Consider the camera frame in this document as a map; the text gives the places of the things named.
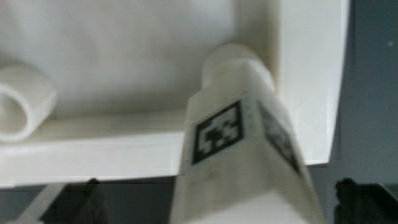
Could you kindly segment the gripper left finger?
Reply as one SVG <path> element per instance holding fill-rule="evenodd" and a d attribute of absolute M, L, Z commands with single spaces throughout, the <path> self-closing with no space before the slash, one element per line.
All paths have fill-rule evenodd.
<path fill-rule="evenodd" d="M 100 181 L 51 184 L 15 224 L 109 224 Z"/>

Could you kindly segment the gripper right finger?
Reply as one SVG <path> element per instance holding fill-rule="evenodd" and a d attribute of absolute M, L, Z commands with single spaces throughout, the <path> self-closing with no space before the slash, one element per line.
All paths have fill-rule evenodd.
<path fill-rule="evenodd" d="M 398 224 L 398 183 L 337 183 L 335 224 Z"/>

